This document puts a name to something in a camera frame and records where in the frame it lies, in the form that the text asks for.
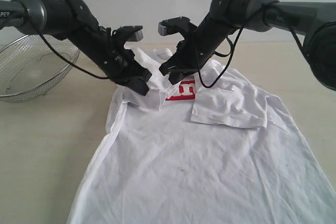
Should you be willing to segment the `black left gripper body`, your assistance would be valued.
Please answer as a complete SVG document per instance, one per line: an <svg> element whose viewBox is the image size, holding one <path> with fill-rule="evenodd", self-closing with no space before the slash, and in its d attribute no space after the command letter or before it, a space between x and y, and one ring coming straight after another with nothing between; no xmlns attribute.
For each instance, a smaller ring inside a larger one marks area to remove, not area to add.
<svg viewBox="0 0 336 224"><path fill-rule="evenodd" d="M81 27L68 35L68 39L93 61L112 81L135 77L135 55L124 44L111 38L111 28L98 27L92 30Z"/></svg>

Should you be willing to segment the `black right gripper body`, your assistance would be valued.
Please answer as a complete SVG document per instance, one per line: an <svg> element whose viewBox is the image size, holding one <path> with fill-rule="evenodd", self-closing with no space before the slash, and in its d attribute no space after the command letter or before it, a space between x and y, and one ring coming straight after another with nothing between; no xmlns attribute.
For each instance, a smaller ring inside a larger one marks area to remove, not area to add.
<svg viewBox="0 0 336 224"><path fill-rule="evenodd" d="M180 34L183 40L177 44L176 53L173 55L173 73L195 73L218 47L218 36L215 33Z"/></svg>

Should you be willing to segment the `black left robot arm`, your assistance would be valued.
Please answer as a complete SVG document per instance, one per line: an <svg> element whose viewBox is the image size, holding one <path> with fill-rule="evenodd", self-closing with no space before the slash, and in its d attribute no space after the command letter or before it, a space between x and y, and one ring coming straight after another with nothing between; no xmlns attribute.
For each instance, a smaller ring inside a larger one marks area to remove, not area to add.
<svg viewBox="0 0 336 224"><path fill-rule="evenodd" d="M140 25L116 30L99 25L83 0L1 1L1 28L15 27L24 35L68 39L105 74L102 79L146 95L151 72L141 66L126 42L143 39Z"/></svg>

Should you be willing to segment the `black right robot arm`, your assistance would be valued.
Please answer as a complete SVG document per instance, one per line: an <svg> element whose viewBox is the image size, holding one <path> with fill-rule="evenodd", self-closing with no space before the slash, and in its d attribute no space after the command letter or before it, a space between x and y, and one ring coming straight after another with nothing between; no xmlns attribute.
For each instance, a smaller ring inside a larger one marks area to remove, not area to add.
<svg viewBox="0 0 336 224"><path fill-rule="evenodd" d="M179 33L176 53L161 64L161 74L172 84L197 73L229 35L242 29L266 32L286 30L303 35L298 47L314 77L335 89L335 3L282 2L280 0L212 0L199 25L187 17L159 23L161 36Z"/></svg>

